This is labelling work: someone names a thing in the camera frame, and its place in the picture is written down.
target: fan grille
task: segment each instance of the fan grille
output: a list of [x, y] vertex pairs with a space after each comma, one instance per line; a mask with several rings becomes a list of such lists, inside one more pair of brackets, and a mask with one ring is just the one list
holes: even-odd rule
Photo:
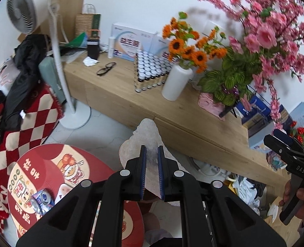
[[32, 0], [8, 0], [7, 11], [13, 25], [23, 34], [36, 28], [35, 10]]

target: fan base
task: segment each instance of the fan base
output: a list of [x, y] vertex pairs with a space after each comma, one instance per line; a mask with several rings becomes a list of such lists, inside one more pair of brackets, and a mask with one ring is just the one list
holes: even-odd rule
[[88, 105], [78, 100], [74, 100], [73, 102], [76, 109], [75, 114], [72, 113], [68, 103], [66, 103], [64, 105], [64, 117], [59, 120], [63, 127], [71, 130], [78, 129], [85, 125], [91, 116], [91, 108]]

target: table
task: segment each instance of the table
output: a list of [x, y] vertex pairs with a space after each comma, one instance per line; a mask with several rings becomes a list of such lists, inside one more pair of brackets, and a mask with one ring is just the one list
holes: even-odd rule
[[[71, 95], [103, 114], [135, 130], [144, 119], [156, 123], [163, 142], [179, 152], [228, 171], [283, 190], [289, 177], [273, 171], [265, 155], [248, 147], [247, 129], [232, 114], [219, 120], [198, 104], [199, 92], [187, 86], [178, 100], [167, 101], [161, 87], [136, 93], [133, 63], [100, 55], [95, 66], [86, 67], [86, 54], [65, 65]], [[103, 77], [96, 72], [108, 62], [117, 65]]]
[[[69, 145], [46, 144], [25, 153], [12, 169], [7, 187], [18, 237], [41, 218], [30, 205], [32, 194], [47, 189], [57, 202], [82, 180], [99, 182], [113, 173], [92, 154]], [[122, 230], [122, 246], [143, 245], [144, 225], [136, 202], [125, 202]]]

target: floor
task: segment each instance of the floor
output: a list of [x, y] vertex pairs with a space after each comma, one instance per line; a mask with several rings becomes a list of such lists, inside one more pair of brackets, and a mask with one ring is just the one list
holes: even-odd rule
[[[91, 118], [85, 126], [77, 130], [68, 130], [58, 124], [45, 144], [62, 143], [79, 147], [98, 157], [111, 169], [118, 171], [122, 169], [119, 159], [120, 146], [132, 135], [131, 129], [92, 109]], [[176, 151], [172, 150], [171, 152], [179, 161], [187, 159], [185, 155]], [[150, 212], [159, 218], [161, 228], [169, 231], [174, 237], [181, 237], [179, 207], [158, 201], [152, 205]], [[12, 247], [15, 247], [18, 239], [11, 218], [7, 220], [5, 238]]]

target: white vase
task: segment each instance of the white vase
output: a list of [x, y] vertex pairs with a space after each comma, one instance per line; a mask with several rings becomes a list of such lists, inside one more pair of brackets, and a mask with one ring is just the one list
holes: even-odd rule
[[183, 69], [180, 65], [174, 64], [162, 89], [163, 97], [169, 101], [175, 101], [192, 75], [191, 69]]

